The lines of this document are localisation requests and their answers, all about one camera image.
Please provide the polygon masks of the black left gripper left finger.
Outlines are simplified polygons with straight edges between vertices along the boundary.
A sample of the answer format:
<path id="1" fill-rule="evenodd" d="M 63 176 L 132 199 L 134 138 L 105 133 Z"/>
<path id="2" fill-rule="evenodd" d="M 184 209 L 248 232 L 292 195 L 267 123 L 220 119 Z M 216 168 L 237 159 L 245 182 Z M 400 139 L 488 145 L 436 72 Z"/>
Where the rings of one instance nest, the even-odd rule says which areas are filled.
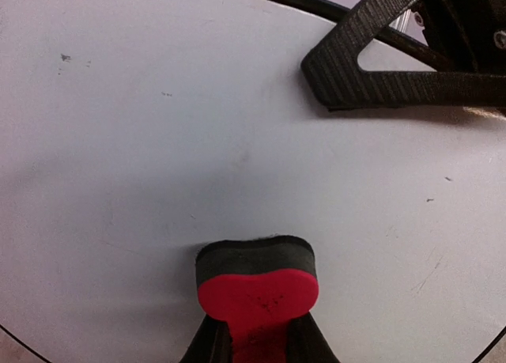
<path id="1" fill-rule="evenodd" d="M 232 362 L 232 340 L 227 323 L 205 317 L 179 362 Z"/>

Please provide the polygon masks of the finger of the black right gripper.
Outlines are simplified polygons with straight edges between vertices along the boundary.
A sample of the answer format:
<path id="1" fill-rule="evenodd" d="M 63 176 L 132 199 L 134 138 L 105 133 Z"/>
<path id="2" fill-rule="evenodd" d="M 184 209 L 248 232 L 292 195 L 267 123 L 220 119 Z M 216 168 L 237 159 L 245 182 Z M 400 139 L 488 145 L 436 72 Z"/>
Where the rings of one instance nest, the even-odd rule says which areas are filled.
<path id="1" fill-rule="evenodd" d="M 334 74 L 362 70 L 358 55 L 412 1 L 360 0 L 304 57 L 301 69 L 310 88 L 313 70 Z"/>
<path id="2" fill-rule="evenodd" d="M 312 90 L 331 111 L 417 106 L 505 106 L 505 76 L 429 71 L 312 71 Z"/>

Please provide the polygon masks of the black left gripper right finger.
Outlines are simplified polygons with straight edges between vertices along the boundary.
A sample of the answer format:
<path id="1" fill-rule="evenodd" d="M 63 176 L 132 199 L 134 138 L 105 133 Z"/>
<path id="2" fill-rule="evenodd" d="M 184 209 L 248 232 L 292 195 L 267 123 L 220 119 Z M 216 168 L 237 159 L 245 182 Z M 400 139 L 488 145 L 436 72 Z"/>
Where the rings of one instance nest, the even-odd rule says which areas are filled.
<path id="1" fill-rule="evenodd" d="M 332 349 L 311 314 L 289 323 L 286 361 L 288 363 L 338 363 Z"/>

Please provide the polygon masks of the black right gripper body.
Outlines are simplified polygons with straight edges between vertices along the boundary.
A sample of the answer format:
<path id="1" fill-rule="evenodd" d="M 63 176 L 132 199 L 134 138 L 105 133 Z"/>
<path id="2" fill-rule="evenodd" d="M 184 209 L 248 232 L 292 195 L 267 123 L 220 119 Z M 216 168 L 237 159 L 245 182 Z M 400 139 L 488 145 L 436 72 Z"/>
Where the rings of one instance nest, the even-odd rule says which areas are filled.
<path id="1" fill-rule="evenodd" d="M 457 71 L 505 73 L 505 0 L 420 0 L 412 10 L 428 46 Z"/>

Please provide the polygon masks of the red bone-shaped eraser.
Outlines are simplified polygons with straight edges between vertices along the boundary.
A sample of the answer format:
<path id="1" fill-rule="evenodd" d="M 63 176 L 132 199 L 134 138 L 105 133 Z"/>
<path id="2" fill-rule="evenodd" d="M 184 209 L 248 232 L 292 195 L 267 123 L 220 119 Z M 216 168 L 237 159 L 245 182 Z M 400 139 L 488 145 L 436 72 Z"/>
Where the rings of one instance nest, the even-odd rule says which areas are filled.
<path id="1" fill-rule="evenodd" d="M 286 362 L 289 323 L 319 296 L 315 254 L 297 236 L 208 244 L 195 277 L 203 311 L 228 326 L 234 362 Z"/>

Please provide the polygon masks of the white whiteboard black frame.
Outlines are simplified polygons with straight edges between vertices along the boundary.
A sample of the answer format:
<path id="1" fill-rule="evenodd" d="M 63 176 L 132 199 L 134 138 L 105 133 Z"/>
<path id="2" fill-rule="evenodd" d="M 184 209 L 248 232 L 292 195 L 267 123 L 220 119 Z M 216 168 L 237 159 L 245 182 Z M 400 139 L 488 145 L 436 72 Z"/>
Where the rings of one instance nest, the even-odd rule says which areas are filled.
<path id="1" fill-rule="evenodd" d="M 194 258 L 301 236 L 344 362 L 470 362 L 505 326 L 505 120 L 327 115 L 331 30 L 265 0 L 1 0 L 1 323 L 52 362 L 176 362 Z"/>

